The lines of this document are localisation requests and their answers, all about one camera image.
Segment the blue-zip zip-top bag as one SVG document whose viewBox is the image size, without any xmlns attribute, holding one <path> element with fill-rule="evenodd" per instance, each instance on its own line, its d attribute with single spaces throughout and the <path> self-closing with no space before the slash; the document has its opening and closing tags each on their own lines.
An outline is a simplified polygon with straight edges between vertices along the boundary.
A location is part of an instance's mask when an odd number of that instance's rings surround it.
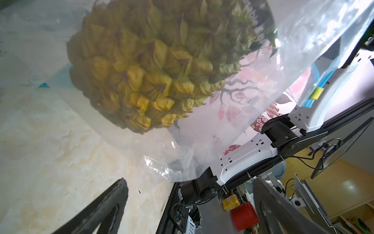
<svg viewBox="0 0 374 234">
<path fill-rule="evenodd" d="M 275 45 L 245 56 L 240 72 L 188 117 L 138 134 L 102 116 L 71 80 L 67 43 L 94 5 L 109 2 L 17 1 L 1 10 L 1 38 L 109 144 L 172 182 L 198 178 L 284 92 L 304 104 L 321 76 L 302 81 L 302 73 L 338 40 L 347 51 L 374 17 L 373 1 L 267 1 Z"/>
</svg>

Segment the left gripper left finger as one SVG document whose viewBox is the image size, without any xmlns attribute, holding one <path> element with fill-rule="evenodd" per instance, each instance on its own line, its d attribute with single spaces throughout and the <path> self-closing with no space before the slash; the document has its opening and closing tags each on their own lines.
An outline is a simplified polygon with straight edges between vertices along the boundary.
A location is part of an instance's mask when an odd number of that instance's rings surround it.
<svg viewBox="0 0 374 234">
<path fill-rule="evenodd" d="M 55 234 L 117 234 L 129 197 L 124 178 L 117 180 Z"/>
</svg>

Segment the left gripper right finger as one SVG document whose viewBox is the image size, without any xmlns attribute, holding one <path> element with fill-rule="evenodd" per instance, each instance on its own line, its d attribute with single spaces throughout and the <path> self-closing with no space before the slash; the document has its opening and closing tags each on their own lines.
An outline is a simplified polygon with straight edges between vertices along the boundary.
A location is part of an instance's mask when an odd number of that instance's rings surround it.
<svg viewBox="0 0 374 234">
<path fill-rule="evenodd" d="M 253 194 L 256 213 L 263 234 L 328 233 L 298 211 L 263 179 L 254 179 Z"/>
</svg>

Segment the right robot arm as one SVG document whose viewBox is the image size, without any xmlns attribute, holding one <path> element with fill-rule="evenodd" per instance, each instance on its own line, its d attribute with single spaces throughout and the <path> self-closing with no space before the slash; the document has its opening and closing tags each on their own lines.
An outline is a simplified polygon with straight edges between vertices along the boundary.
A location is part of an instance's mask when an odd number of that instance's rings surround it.
<svg viewBox="0 0 374 234">
<path fill-rule="evenodd" d="M 353 70 L 373 57 L 372 49 L 355 48 L 342 68 L 327 76 L 321 95 L 311 107 L 296 106 L 289 114 L 267 121 L 251 141 L 215 161 L 199 178 L 184 183 L 178 190 L 179 200 L 198 205 L 228 193 L 373 110 L 374 100 L 369 98 L 325 120 Z"/>
</svg>

